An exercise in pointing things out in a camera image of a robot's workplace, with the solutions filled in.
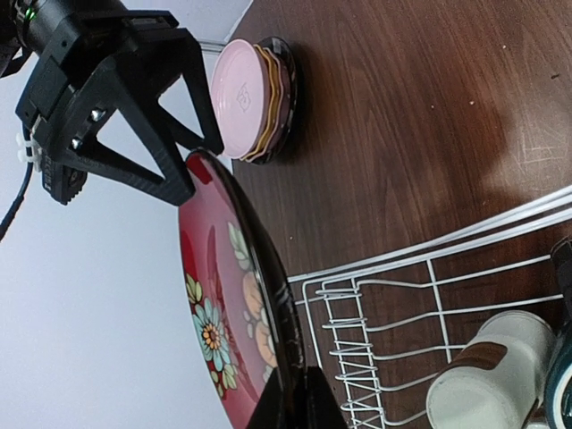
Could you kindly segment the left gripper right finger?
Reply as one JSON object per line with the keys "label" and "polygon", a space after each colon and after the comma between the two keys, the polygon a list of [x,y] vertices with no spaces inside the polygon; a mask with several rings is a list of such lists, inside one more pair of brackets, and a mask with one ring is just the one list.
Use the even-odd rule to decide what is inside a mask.
{"label": "left gripper right finger", "polygon": [[323,370],[307,369],[307,421],[309,428],[348,429]]}

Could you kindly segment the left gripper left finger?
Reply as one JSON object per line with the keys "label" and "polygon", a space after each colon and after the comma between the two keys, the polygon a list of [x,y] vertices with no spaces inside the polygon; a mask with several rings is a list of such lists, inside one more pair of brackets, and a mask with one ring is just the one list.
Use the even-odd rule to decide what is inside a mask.
{"label": "left gripper left finger", "polygon": [[275,368],[271,372],[256,408],[248,421],[248,429],[287,429],[290,427],[280,372]]}

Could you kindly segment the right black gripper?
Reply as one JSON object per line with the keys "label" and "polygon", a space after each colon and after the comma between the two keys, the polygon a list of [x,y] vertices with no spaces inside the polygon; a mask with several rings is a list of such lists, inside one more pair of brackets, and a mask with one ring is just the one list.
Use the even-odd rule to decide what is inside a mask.
{"label": "right black gripper", "polygon": [[195,192],[181,149],[223,143],[198,41],[165,11],[119,1],[19,1],[15,37],[38,56],[16,107],[67,204],[94,174],[173,206]]}

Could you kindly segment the light pink plate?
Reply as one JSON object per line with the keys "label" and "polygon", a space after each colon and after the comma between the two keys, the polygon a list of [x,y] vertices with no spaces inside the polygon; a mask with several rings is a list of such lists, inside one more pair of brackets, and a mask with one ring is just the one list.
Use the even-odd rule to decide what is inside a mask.
{"label": "light pink plate", "polygon": [[211,100],[223,139],[223,154],[242,158],[254,145],[268,106],[268,71],[254,45],[234,39],[217,58]]}

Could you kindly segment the dark brown bowl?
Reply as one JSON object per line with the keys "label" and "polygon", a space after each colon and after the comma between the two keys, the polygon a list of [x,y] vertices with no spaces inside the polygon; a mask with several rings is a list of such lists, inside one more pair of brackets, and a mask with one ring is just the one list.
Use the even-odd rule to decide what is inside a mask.
{"label": "dark brown bowl", "polygon": [[179,209],[187,298],[231,426],[248,428],[277,368],[290,428],[307,428],[307,364],[282,262],[236,179],[204,150],[186,161],[195,195]]}

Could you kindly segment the yellow dotted plate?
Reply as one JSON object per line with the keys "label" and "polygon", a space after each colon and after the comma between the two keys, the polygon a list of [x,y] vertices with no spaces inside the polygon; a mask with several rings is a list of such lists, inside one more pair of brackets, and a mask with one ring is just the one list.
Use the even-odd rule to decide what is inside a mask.
{"label": "yellow dotted plate", "polygon": [[266,84],[269,91],[268,106],[265,109],[265,121],[262,130],[259,132],[255,145],[240,159],[241,161],[250,162],[256,156],[260,155],[266,148],[270,134],[278,117],[279,99],[282,95],[279,71],[280,67],[277,63],[275,55],[267,47],[254,44],[256,51],[262,56],[268,71],[268,83]]}

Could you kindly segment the mauve dotted plate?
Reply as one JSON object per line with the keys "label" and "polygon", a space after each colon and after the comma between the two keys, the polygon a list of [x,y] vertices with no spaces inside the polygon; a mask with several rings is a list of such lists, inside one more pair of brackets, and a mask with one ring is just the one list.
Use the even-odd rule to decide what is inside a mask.
{"label": "mauve dotted plate", "polygon": [[279,99],[278,117],[276,120],[276,124],[274,125],[273,131],[270,134],[269,142],[266,148],[262,151],[260,155],[256,156],[254,159],[258,159],[266,155],[277,144],[279,134],[281,131],[283,131],[285,127],[290,110],[290,77],[288,74],[288,70],[285,63],[276,54],[274,55],[280,67],[279,77],[282,89],[282,95]]}

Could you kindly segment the black striped plate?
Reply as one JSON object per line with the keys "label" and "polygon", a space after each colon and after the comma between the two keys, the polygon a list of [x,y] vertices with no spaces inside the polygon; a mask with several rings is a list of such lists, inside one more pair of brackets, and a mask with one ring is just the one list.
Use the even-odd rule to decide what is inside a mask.
{"label": "black striped plate", "polygon": [[281,67],[281,84],[284,95],[281,101],[280,124],[271,137],[268,149],[256,160],[257,164],[268,164],[284,150],[287,145],[294,120],[300,92],[299,66],[290,45],[278,37],[262,39],[259,45],[270,50],[278,59]]}

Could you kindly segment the white cup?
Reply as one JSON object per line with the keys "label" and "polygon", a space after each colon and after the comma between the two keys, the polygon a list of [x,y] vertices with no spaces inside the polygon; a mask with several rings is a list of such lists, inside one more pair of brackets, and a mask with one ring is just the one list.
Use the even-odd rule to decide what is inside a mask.
{"label": "white cup", "polygon": [[487,320],[433,380],[432,428],[523,428],[543,401],[556,335],[538,315],[510,310]]}

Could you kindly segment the dark teal mug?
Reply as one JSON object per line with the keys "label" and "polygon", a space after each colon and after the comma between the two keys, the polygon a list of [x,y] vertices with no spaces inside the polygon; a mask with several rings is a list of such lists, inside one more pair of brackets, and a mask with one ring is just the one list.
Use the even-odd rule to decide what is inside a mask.
{"label": "dark teal mug", "polygon": [[544,407],[550,428],[571,427],[571,238],[551,251],[556,280],[564,301],[564,321],[557,336],[544,390]]}

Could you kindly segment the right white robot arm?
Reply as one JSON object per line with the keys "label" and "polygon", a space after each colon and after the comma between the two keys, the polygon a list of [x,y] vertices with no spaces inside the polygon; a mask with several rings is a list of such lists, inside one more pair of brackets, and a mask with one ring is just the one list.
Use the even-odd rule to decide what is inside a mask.
{"label": "right white robot arm", "polygon": [[4,1],[1,73],[38,62],[16,113],[52,198],[69,203],[89,174],[174,206],[195,192],[181,149],[223,141],[202,48],[167,11],[119,1]]}

